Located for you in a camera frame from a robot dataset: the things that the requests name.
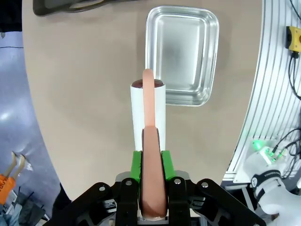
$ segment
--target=ribbed metal surface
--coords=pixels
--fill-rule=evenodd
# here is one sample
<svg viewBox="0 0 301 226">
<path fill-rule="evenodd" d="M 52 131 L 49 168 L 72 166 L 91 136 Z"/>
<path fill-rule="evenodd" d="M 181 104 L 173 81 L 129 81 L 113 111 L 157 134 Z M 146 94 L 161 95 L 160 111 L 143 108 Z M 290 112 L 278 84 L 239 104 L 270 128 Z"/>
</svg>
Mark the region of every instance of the ribbed metal surface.
<svg viewBox="0 0 301 226">
<path fill-rule="evenodd" d="M 250 138 L 279 139 L 300 123 L 301 101 L 293 95 L 289 85 L 287 71 L 290 51 L 284 48 L 284 44 L 285 27 L 301 27 L 301 23 L 289 0 L 264 0 L 262 3 L 261 44 L 253 91 L 225 180 L 233 180 L 235 177 L 240 157 L 246 151 Z M 301 12 L 301 2 L 293 0 L 293 3 L 297 11 Z M 300 58 L 296 61 L 298 93 L 301 93 Z M 298 135 L 295 132 L 287 140 L 293 141 Z M 291 176 L 296 174 L 300 164 L 301 161 L 298 161 Z"/>
</svg>

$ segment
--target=bolt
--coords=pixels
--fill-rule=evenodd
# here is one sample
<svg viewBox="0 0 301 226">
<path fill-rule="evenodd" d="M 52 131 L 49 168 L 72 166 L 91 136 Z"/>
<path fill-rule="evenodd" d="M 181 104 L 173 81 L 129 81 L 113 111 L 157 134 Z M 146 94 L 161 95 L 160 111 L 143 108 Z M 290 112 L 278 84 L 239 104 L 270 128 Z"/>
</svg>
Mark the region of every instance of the bolt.
<svg viewBox="0 0 301 226">
<path fill-rule="evenodd" d="M 180 179 L 175 179 L 175 180 L 174 180 L 174 183 L 175 183 L 176 185 L 178 185 L 178 184 L 181 183 L 181 180 L 180 180 Z"/>
<path fill-rule="evenodd" d="M 126 185 L 127 185 L 127 186 L 132 185 L 132 181 L 128 180 L 128 181 L 126 182 Z"/>
<path fill-rule="evenodd" d="M 208 187 L 208 183 L 207 182 L 203 182 L 202 183 L 202 187 Z"/>
</svg>

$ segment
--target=gray floor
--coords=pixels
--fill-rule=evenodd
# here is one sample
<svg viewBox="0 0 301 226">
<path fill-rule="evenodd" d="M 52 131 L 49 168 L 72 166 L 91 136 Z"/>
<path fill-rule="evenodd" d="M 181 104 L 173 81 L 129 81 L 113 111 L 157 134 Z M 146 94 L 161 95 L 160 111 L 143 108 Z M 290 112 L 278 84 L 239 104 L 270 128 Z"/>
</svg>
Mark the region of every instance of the gray floor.
<svg viewBox="0 0 301 226">
<path fill-rule="evenodd" d="M 51 215 L 53 202 L 60 191 L 59 179 L 50 161 L 32 106 L 25 69 L 21 32 L 0 36 L 0 173 L 11 162 L 11 151 L 22 153 L 32 165 L 16 181 L 25 194 L 44 205 Z"/>
</svg>

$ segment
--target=green light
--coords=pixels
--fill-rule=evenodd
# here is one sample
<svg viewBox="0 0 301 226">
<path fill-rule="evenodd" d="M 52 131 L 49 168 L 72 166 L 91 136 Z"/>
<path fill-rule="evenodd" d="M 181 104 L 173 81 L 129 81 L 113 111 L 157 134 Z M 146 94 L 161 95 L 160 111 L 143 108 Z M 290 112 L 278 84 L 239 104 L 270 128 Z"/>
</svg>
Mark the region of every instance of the green light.
<svg viewBox="0 0 301 226">
<path fill-rule="evenodd" d="M 262 140 L 254 140 L 253 141 L 253 148 L 256 150 L 256 151 L 259 151 L 260 149 L 262 149 L 264 143 Z"/>
</svg>

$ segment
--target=black tray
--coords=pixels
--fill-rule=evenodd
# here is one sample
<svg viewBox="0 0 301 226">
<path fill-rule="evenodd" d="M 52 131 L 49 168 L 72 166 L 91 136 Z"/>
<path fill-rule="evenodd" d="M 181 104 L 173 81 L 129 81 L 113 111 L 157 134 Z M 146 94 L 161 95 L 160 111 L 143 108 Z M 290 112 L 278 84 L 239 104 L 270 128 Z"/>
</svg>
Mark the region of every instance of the black tray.
<svg viewBox="0 0 301 226">
<path fill-rule="evenodd" d="M 33 0 L 33 12 L 37 16 L 46 16 L 56 12 L 68 12 L 68 13 L 77 13 L 83 12 L 90 9 L 98 8 L 109 3 L 114 2 L 124 2 L 124 1 L 136 1 L 136 0 L 103 0 L 91 5 L 83 6 L 79 8 L 72 8 L 72 6 L 79 2 L 84 2 L 89 0 Z"/>
</svg>

